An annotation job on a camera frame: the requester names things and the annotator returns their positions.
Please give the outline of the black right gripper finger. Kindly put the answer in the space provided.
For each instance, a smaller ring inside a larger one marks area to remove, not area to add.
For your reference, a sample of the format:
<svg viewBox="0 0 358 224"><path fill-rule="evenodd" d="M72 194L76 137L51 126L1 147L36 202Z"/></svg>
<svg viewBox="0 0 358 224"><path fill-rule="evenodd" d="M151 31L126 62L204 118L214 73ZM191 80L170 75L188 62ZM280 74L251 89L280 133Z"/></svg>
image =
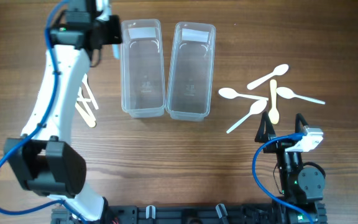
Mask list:
<svg viewBox="0 0 358 224"><path fill-rule="evenodd" d="M303 133L305 126L307 126L308 123L306 119L303 117L301 113L297 113L295 117L295 132L296 133Z"/></svg>
<svg viewBox="0 0 358 224"><path fill-rule="evenodd" d="M275 137L276 137L275 130L269 118L268 112L264 111L262 113L260 126L255 136L255 140L271 140L272 138Z"/></svg>

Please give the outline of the yellow plastic spoon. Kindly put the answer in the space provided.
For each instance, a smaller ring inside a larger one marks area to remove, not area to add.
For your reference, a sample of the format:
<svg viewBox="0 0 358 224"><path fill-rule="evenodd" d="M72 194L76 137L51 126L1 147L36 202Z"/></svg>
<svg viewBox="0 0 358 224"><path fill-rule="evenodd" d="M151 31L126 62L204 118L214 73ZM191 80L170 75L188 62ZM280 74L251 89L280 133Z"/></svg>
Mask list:
<svg viewBox="0 0 358 224"><path fill-rule="evenodd" d="M277 81L272 79L270 80L270 97L271 97L271 107L268 112L268 116L272 124L278 124L280 119L280 114L277 109Z"/></svg>

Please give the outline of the light blue plastic fork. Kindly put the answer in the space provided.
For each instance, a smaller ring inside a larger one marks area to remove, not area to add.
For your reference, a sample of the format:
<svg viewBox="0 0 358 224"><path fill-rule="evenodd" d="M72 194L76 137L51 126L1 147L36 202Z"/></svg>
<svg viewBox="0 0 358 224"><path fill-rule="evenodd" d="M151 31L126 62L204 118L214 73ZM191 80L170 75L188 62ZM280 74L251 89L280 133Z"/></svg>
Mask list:
<svg viewBox="0 0 358 224"><path fill-rule="evenodd" d="M112 44L112 54L116 60L119 60L119 58L120 58L120 45L119 44Z"/></svg>

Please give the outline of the white plastic fork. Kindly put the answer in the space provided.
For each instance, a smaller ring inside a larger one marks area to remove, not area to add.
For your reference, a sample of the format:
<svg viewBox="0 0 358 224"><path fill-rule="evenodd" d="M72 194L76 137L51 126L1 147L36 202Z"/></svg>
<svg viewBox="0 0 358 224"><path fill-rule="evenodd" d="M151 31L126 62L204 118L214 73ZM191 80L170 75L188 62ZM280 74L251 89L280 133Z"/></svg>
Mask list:
<svg viewBox="0 0 358 224"><path fill-rule="evenodd" d="M79 98L85 98L85 97L83 96L83 93L82 93L82 88L79 88L78 96L79 96ZM90 118L91 118L92 120L96 121L96 118L95 118L95 116L94 116L94 114L93 114L91 108L89 107L88 102L82 102L82 104L83 104L83 106L85 107L85 110L86 110L87 114L90 116Z"/></svg>
<svg viewBox="0 0 358 224"><path fill-rule="evenodd" d="M87 91L87 93L88 93L88 95L89 95L89 98L90 98L90 100L91 100L91 102L92 102L94 108L95 108L96 110L98 110L98 109L99 109L99 106L98 106L98 104L97 104L97 102L96 102L96 99L95 99L95 97L94 97L94 95L93 95L93 92L92 92L92 90L91 90L91 88L90 88L90 86L89 86L87 74L84 74L83 79L82 79L82 82L83 82L83 84L84 84L84 86L85 86L85 88L86 88L86 91Z"/></svg>
<svg viewBox="0 0 358 224"><path fill-rule="evenodd" d="M76 100L81 102L91 102L91 99L89 98L77 98Z"/></svg>

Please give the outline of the yellow plastic fork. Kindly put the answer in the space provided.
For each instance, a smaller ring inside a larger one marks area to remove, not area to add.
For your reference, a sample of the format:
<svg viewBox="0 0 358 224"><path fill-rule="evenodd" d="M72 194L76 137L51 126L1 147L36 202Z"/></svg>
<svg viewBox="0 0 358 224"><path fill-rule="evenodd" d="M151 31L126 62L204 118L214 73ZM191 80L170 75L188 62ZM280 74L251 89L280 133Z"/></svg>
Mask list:
<svg viewBox="0 0 358 224"><path fill-rule="evenodd" d="M75 108L90 128L96 127L96 121L91 118L91 116L78 103L75 103Z"/></svg>

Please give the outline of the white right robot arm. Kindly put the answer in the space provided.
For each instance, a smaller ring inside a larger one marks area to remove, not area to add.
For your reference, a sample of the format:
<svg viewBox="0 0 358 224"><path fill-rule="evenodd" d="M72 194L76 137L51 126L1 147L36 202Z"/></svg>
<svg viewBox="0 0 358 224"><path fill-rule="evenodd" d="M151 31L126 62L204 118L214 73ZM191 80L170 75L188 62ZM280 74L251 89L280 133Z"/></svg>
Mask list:
<svg viewBox="0 0 358 224"><path fill-rule="evenodd" d="M277 136L267 112L262 113L255 142L262 145L252 160L252 175L258 187L272 199L267 210L259 212L267 223L325 223L323 199L326 173L314 162L304 162L302 154L316 149L323 141L323 130L310 126L302 114L295 118L295 132ZM256 173L258 155L275 154L279 170L280 197L268 191Z"/></svg>

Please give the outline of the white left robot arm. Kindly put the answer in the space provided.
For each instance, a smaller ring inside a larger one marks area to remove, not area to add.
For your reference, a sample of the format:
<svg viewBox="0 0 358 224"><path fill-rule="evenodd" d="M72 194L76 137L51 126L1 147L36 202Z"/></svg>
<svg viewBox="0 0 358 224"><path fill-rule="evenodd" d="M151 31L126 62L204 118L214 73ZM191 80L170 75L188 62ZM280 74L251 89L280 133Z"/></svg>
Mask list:
<svg viewBox="0 0 358 224"><path fill-rule="evenodd" d="M108 1L62 1L45 28L46 65L33 112L19 138L4 146L20 186L65 206L83 223L113 223L108 201L86 183L86 162L71 147L78 92L93 52L122 42Z"/></svg>

